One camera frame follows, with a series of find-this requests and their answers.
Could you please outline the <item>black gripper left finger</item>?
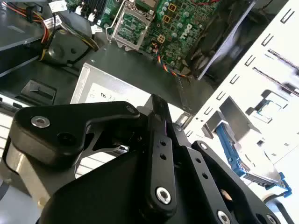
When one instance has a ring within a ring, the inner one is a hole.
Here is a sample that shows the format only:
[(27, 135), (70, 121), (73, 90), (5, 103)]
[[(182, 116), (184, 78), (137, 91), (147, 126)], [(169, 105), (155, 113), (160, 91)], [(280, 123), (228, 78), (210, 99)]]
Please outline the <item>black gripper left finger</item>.
[(158, 164), (173, 156), (168, 104), (150, 96), (141, 110), (126, 101), (36, 106), (13, 117), (3, 162), (42, 211), (63, 186), (128, 153)]

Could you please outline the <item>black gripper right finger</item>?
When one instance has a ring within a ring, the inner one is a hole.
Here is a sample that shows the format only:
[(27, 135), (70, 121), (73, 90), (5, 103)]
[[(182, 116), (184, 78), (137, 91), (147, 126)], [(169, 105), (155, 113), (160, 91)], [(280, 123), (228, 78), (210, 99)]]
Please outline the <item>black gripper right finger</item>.
[(187, 203), (202, 224), (278, 224), (279, 218), (203, 141), (190, 143), (176, 124), (171, 137), (188, 179)]

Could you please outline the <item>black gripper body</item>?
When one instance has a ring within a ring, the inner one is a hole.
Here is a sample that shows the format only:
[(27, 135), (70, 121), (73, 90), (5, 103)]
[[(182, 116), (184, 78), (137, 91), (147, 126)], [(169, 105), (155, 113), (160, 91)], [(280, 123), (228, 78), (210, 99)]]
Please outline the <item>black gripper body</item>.
[(42, 224), (201, 224), (187, 203), (188, 179), (175, 156), (124, 154), (59, 189)]

